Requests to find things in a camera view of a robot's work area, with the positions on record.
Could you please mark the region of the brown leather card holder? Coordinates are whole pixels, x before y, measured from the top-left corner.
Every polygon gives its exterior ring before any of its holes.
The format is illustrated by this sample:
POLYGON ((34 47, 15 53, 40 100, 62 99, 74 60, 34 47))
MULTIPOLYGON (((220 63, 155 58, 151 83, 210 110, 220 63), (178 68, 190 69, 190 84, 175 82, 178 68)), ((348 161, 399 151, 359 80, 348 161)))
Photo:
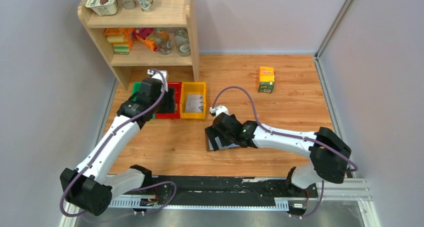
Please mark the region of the brown leather card holder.
POLYGON ((224 143, 219 135, 205 133, 205 143, 207 152, 216 152, 220 150, 229 150, 239 148, 239 145, 234 143, 224 143))

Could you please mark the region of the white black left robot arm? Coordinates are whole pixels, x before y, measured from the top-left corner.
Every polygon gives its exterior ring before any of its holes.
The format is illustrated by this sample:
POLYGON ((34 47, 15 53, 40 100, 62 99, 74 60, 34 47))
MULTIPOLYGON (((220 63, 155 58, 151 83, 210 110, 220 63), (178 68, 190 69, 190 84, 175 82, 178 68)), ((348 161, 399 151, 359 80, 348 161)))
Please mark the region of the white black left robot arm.
POLYGON ((148 194, 158 185, 153 184, 152 172, 140 165, 108 176, 117 157, 128 142, 152 119, 167 95, 168 83, 162 71, 144 79, 140 89, 119 107, 109 130, 93 151, 74 169, 65 168, 60 175, 63 195, 59 208, 66 217, 90 213, 101 215, 111 201, 127 192, 148 194), (68 202, 82 211, 69 213, 64 208, 68 202))

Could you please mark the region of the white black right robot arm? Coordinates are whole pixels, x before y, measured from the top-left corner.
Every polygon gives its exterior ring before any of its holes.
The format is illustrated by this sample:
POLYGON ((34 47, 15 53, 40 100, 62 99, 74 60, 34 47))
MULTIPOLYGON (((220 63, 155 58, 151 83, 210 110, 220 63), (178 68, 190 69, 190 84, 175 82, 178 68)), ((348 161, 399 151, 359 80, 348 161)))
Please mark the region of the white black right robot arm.
POLYGON ((342 184, 352 152, 326 127, 320 127, 316 132, 297 132, 274 128, 253 120, 241 123, 235 115, 224 112, 217 115, 212 125, 204 131, 210 151, 235 147, 275 149, 309 158, 308 163, 293 167, 287 175, 285 189, 294 197, 317 182, 342 184))

